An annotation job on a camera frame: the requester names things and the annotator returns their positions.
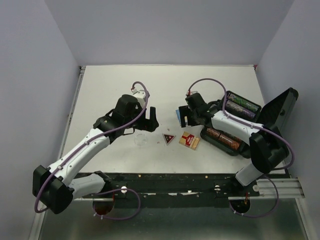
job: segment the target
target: open case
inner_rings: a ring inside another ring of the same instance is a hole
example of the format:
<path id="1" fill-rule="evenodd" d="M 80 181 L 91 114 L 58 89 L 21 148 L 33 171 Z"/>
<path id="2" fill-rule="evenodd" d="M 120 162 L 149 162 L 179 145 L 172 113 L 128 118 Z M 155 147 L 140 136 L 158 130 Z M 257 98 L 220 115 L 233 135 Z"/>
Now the open case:
<path id="1" fill-rule="evenodd" d="M 281 93 L 279 96 L 274 98 L 272 101 L 267 103 L 261 109 L 261 111 L 259 109 L 259 111 L 256 112 L 256 117 L 251 121 L 259 124 L 273 123 L 278 127 L 280 133 L 282 133 L 286 125 L 286 122 L 292 112 L 292 109 L 296 104 L 298 96 L 299 96 L 298 91 L 290 87 L 289 89 Z M 244 158 L 248 158 L 248 159 L 251 157 L 250 147 L 245 142 L 235 139 L 235 137 L 233 137 L 232 135 L 228 135 L 227 137 L 229 139 L 235 142 L 238 142 L 238 145 L 237 145 L 238 147 L 235 149 L 230 147 L 227 144 L 224 144 L 222 141 L 218 141 L 217 137 L 214 136 L 214 134 L 212 133 L 210 134 L 210 131 L 212 130 L 208 129 L 207 127 L 204 127 L 200 133 L 200 136 L 207 142 L 215 145 L 216 147 L 225 151 L 229 155 L 236 156 L 240 154 Z"/>

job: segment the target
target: cable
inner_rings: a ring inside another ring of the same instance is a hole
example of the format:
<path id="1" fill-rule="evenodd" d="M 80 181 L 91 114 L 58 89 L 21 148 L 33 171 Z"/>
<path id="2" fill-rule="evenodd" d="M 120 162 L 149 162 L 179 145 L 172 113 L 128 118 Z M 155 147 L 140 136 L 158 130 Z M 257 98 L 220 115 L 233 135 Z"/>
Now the cable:
<path id="1" fill-rule="evenodd" d="M 263 218 L 263 217 L 266 217 L 270 214 L 272 214 L 279 206 L 279 192 L 278 192 L 278 189 L 277 189 L 277 186 L 276 184 L 274 183 L 274 181 L 272 181 L 268 176 L 264 176 L 266 179 L 268 179 L 272 185 L 274 186 L 274 190 L 275 190 L 275 193 L 276 193 L 276 201 L 275 201 L 275 204 L 273 206 L 273 208 L 266 212 L 266 213 L 263 213 L 263 214 L 260 214 L 260 215 L 248 215 L 248 214 L 244 214 L 244 213 L 240 213 L 240 212 L 237 212 L 231 205 L 231 203 L 229 202 L 229 206 L 231 208 L 231 210 L 233 211 L 234 214 L 237 214 L 239 216 L 242 216 L 242 217 L 246 217 L 246 218 L 251 218 L 251 219 L 257 219 L 257 218 Z"/>
<path id="2" fill-rule="evenodd" d="M 129 191 L 129 192 L 132 192 L 134 193 L 134 195 L 136 196 L 137 200 L 138 200 L 138 207 L 136 209 L 136 211 L 130 215 L 130 216 L 125 216 L 125 217 L 112 217 L 112 216 L 107 216 L 107 215 L 99 215 L 97 212 L 96 212 L 96 206 L 94 205 L 93 206 L 93 211 L 94 211 L 94 216 L 95 215 L 98 215 L 99 217 L 104 218 L 104 219 L 109 219 L 109 220 L 116 220 L 116 221 L 123 221 L 123 220 L 129 220 L 129 219 L 132 219 L 134 216 L 136 216 L 139 212 L 140 212 L 140 209 L 141 209 L 141 199 L 139 197 L 139 194 L 133 190 L 133 189 L 130 189 L 130 188 L 118 188 L 118 189 L 113 189 L 113 190 L 110 190 L 110 191 L 105 191 L 105 192 L 100 192 L 100 193 L 96 193 L 95 195 L 104 195 L 104 194 L 111 194 L 111 193 L 114 193 L 114 192 L 119 192 L 119 191 L 123 191 L 123 190 L 126 190 L 126 191 Z"/>
<path id="3" fill-rule="evenodd" d="M 128 123 L 126 123 L 126 124 L 124 124 L 124 125 L 122 125 L 122 126 L 119 126 L 119 127 L 117 127 L 117 128 L 114 128 L 114 129 L 111 129 L 111 130 L 108 130 L 108 131 L 105 131 L 105 132 L 103 132 L 103 133 L 100 133 L 100 134 L 98 134 L 98 135 L 90 138 L 90 139 L 87 141 L 88 144 L 91 143 L 92 141 L 94 141 L 95 139 L 103 136 L 103 135 L 110 134 L 110 133 L 113 133 L 113 132 L 115 132 L 115 131 L 118 131 L 118 130 L 120 130 L 120 129 L 124 129 L 124 128 L 130 126 L 131 124 L 133 124 L 135 121 L 137 121 L 137 120 L 142 116 L 142 114 L 143 114 L 143 113 L 145 112 L 145 110 L 147 109 L 148 99 L 149 99 L 149 97 L 150 97 L 150 94 L 149 94 L 146 86 L 145 86 L 142 82 L 140 82 L 140 81 L 135 81 L 135 82 L 132 84 L 132 88 L 134 88 L 136 84 L 140 84 L 140 85 L 143 87 L 143 90 L 144 90 L 145 95 L 146 95 L 146 99 L 145 99 L 144 106 L 143 106 L 141 112 L 138 114 L 138 116 L 136 116 L 133 120 L 131 120 L 130 122 L 128 122 Z M 74 152 L 72 152 L 72 153 L 58 166 L 58 168 L 56 168 L 56 169 L 49 175 L 49 177 L 44 181 L 44 183 L 42 184 L 42 186 L 41 186 L 41 188 L 40 188 L 40 190 L 39 190 L 39 192 L 38 192 L 38 194 L 37 194 L 37 196 L 36 196 L 35 203 L 34 203 L 34 211 L 35 211 L 37 214 L 43 213 L 43 212 L 45 212 L 46 210 L 48 210 L 48 207 L 46 207 L 46 208 L 44 208 L 44 209 L 41 209 L 41 210 L 38 209 L 38 204 L 39 204 L 39 202 L 40 202 L 40 197 L 41 197 L 42 193 L 44 192 L 44 189 L 46 188 L 47 184 L 50 182 L 50 180 L 53 178 L 53 176 L 60 170 L 59 168 L 62 169 L 62 167 L 63 167 L 64 165 L 66 165 L 66 164 L 70 161 L 70 159 L 71 159 L 73 156 L 75 156 L 75 155 L 76 155 L 83 147 L 85 147 L 85 146 L 87 146 L 86 143 L 81 144 L 81 145 L 80 145 L 76 150 L 74 150 Z"/>
<path id="4" fill-rule="evenodd" d="M 229 114 L 227 113 L 227 111 L 226 111 L 227 90 L 226 90 L 225 86 L 224 86 L 220 81 L 215 80 L 215 79 L 213 79 L 213 78 L 202 78 L 202 79 L 199 79 L 199 80 L 197 80 L 197 81 L 195 81 L 194 83 L 191 84 L 191 86 L 190 86 L 189 89 L 188 89 L 188 94 L 190 95 L 190 93 L 191 93 L 191 88 L 192 88 L 196 83 L 201 82 L 201 81 L 205 81 L 205 80 L 214 81 L 214 82 L 216 82 L 217 84 L 219 84 L 219 85 L 223 88 L 224 97 L 223 97 L 222 111 L 223 111 L 224 115 L 226 115 L 226 116 L 229 117 L 230 119 L 236 121 L 237 123 L 243 124 L 243 125 L 245 125 L 245 126 L 247 126 L 247 127 L 253 127 L 254 129 L 258 129 L 258 130 L 265 131 L 265 132 L 271 134 L 272 136 L 276 137 L 277 139 L 279 139 L 279 140 L 281 140 L 282 142 L 285 143 L 285 145 L 288 147 L 288 149 L 289 149 L 290 152 L 291 152 L 291 161 L 290 161 L 290 163 L 288 163 L 286 166 L 278 167 L 278 168 L 275 168 L 275 169 L 273 169 L 273 170 L 283 170 L 283 169 L 287 169 L 287 168 L 291 167 L 291 166 L 294 164 L 295 158 L 296 158 L 295 152 L 294 152 L 292 146 L 290 145 L 290 143 L 287 142 L 283 137 L 281 137 L 281 136 L 279 136 L 278 134 L 274 133 L 273 131 L 270 131 L 270 130 L 265 129 L 265 128 L 263 128 L 263 127 L 251 126 L 249 123 L 247 123 L 247 122 L 245 122 L 245 121 L 241 121 L 240 119 L 237 119 L 237 118 L 235 118 L 235 117 L 232 117 L 231 115 L 229 115 Z"/>

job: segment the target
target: black case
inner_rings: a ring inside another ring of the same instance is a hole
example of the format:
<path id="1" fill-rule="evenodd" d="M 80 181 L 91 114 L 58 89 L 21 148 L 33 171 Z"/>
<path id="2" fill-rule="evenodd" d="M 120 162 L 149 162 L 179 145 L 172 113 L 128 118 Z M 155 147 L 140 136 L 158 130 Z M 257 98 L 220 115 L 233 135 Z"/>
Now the black case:
<path id="1" fill-rule="evenodd" d="M 229 93 L 232 93 L 236 96 L 239 96 L 236 93 L 231 92 L 231 91 L 227 91 L 227 96 L 229 95 Z M 284 91 L 282 94 L 280 94 L 279 96 L 274 98 L 272 101 L 267 103 L 262 109 L 259 108 L 259 110 L 256 113 L 255 118 L 252 119 L 251 122 L 260 123 L 263 125 L 265 125 L 267 123 L 273 123 L 278 127 L 278 129 L 281 133 L 283 131 L 284 126 L 286 125 L 286 122 L 287 122 L 287 120 L 292 112 L 292 109 L 298 99 L 298 96 L 299 96 L 298 91 L 293 89 L 292 87 L 290 87 L 289 89 Z M 221 107 L 221 108 L 222 108 L 222 103 L 223 102 L 221 101 L 219 104 L 219 107 Z M 230 148 L 228 145 L 223 144 L 220 141 L 217 141 L 216 138 L 213 138 L 212 136 L 208 135 L 206 131 L 207 131 L 207 127 L 204 127 L 202 129 L 202 131 L 200 132 L 200 136 L 204 140 L 206 140 L 207 142 L 211 143 L 212 145 L 215 145 L 216 147 L 220 148 L 221 150 L 223 150 L 227 154 L 229 154 L 231 156 L 236 156 L 236 155 L 240 154 L 244 158 L 247 158 L 247 159 L 249 159 L 251 157 L 250 147 L 245 142 L 242 142 L 240 144 L 240 146 L 238 147 L 238 149 L 234 150 L 234 149 Z"/>

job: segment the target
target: triangle sign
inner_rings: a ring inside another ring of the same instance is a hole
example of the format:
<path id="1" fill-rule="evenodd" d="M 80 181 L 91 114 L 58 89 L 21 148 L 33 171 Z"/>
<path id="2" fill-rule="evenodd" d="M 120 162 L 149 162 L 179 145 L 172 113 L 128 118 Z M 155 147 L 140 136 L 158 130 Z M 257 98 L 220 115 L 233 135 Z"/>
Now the triangle sign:
<path id="1" fill-rule="evenodd" d="M 175 138 L 176 135 L 171 135 L 171 134 L 162 134 L 164 141 L 167 145 L 169 145 L 169 143 L 171 143 L 171 141 Z"/>

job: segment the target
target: gray wall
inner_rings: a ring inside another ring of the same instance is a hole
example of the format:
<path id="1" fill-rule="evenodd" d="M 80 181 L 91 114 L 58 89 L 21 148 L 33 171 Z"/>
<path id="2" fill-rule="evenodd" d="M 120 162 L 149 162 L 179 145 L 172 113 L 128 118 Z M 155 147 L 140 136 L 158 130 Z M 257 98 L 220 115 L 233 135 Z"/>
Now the gray wall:
<path id="1" fill-rule="evenodd" d="M 257 64 L 293 0 L 45 0 L 75 59 Z"/>
<path id="2" fill-rule="evenodd" d="M 43 0 L 0 3 L 0 239 L 28 238 L 32 173 L 56 159 L 79 68 Z"/>
<path id="3" fill-rule="evenodd" d="M 293 145 L 298 176 L 320 237 L 320 1 L 296 0 L 264 53 L 257 76 L 266 101 L 288 87 L 299 98 L 284 136 Z"/>

